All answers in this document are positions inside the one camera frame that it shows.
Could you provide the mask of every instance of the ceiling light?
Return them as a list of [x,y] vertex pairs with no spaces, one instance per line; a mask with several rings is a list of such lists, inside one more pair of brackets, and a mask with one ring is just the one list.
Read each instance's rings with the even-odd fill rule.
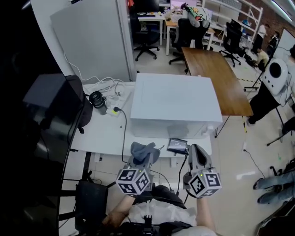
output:
[[275,1],[271,1],[271,2],[290,22],[292,22],[292,19],[290,18],[290,16]]
[[293,1],[292,0],[288,0],[288,2],[291,4],[291,6],[293,7],[293,9],[295,10],[295,5],[294,5]]

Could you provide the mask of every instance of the power strip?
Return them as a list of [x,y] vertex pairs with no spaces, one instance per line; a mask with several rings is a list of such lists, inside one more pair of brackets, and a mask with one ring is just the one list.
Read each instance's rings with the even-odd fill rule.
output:
[[119,97],[119,100],[115,101],[115,103],[111,103],[106,111],[107,114],[111,116],[118,117],[120,115],[120,112],[115,112],[114,107],[117,106],[120,109],[123,109],[123,107],[126,104],[126,101],[129,99],[131,94],[130,90],[125,90],[124,95]]

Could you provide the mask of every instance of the black chair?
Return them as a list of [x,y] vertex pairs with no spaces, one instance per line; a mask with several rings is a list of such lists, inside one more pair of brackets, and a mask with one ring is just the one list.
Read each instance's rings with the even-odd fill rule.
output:
[[159,47],[156,46],[148,46],[153,43],[156,43],[160,39],[160,33],[151,31],[151,27],[147,24],[148,31],[141,31],[142,26],[139,22],[137,12],[135,9],[131,8],[130,10],[130,24],[132,31],[132,39],[133,42],[140,43],[141,45],[135,48],[135,51],[140,51],[138,56],[135,58],[135,61],[138,61],[138,58],[144,53],[149,53],[153,55],[154,59],[157,59],[157,55],[153,53],[150,49],[156,48],[159,51]]
[[[181,47],[189,47],[192,39],[195,40],[195,48],[203,49],[202,40],[205,33],[208,31],[210,24],[207,28],[204,28],[202,24],[200,24],[199,28],[196,28],[191,25],[189,19],[179,19],[178,27],[179,27],[179,37],[175,47],[179,52],[182,52]],[[170,65],[171,65],[171,62],[184,60],[184,55],[182,53],[174,52],[173,56],[178,56],[178,57],[173,60],[170,60],[169,61]]]
[[219,51],[219,52],[226,54],[224,57],[230,58],[232,60],[232,63],[234,64],[233,67],[236,66],[235,60],[239,62],[239,65],[241,65],[241,62],[237,58],[235,58],[233,54],[241,51],[239,44],[242,37],[242,32],[238,27],[236,27],[235,24],[231,24],[228,22],[226,23],[226,31],[227,31],[227,37],[224,39],[223,46],[225,50],[228,52],[225,52],[225,51]]

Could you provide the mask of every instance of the wooden table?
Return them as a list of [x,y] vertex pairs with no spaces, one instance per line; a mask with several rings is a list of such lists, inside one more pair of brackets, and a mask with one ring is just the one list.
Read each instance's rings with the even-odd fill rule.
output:
[[189,47],[182,50],[192,76],[211,78],[223,116],[253,115],[240,82],[220,53]]
[[[170,29],[176,29],[176,27],[178,26],[177,22],[173,22],[173,21],[165,21],[165,24],[167,26],[167,40],[166,40],[166,55],[169,55],[169,46],[170,46]],[[207,46],[207,50],[210,50],[211,44],[212,44],[212,39],[213,36],[215,34],[215,31],[212,28],[209,28],[207,31],[207,34],[210,35],[209,38],[209,42],[208,42],[208,46]],[[165,35],[166,35],[166,27],[164,26],[164,39],[165,39]]]

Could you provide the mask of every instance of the circular speaker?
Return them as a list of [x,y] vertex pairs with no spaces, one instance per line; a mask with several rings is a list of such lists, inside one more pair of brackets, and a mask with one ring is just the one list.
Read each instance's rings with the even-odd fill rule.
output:
[[278,63],[274,62],[274,63],[271,63],[269,67],[269,72],[273,78],[277,79],[282,74],[282,68]]

